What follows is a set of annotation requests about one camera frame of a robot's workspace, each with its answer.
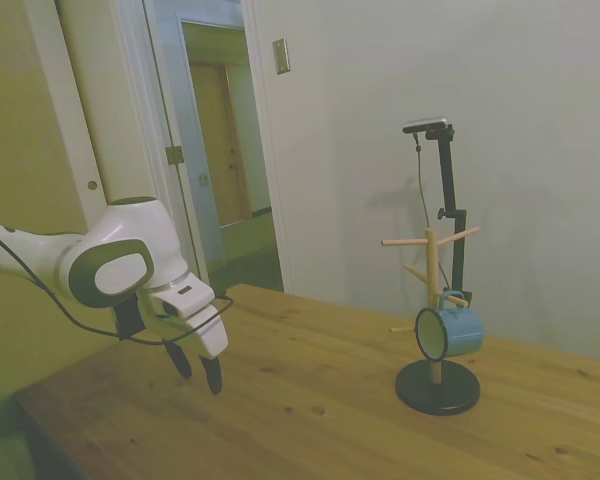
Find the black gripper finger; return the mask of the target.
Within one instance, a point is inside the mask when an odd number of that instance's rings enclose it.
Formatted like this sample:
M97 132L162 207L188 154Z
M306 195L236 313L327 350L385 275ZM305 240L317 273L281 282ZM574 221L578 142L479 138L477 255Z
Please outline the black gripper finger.
M178 373L184 379L189 379L192 376L192 369L182 347L177 343L167 342L165 349Z
M199 359L204 368L210 392L213 395L218 395L223 388L223 377L220 359L218 357L207 358L205 356L200 356Z

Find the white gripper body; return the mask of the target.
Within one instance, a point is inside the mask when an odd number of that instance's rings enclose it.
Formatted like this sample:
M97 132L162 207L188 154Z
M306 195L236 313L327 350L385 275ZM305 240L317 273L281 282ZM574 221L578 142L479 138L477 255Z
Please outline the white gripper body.
M228 346L219 309L210 286L193 273L147 290L147 328L164 340L183 336L176 344L214 359Z

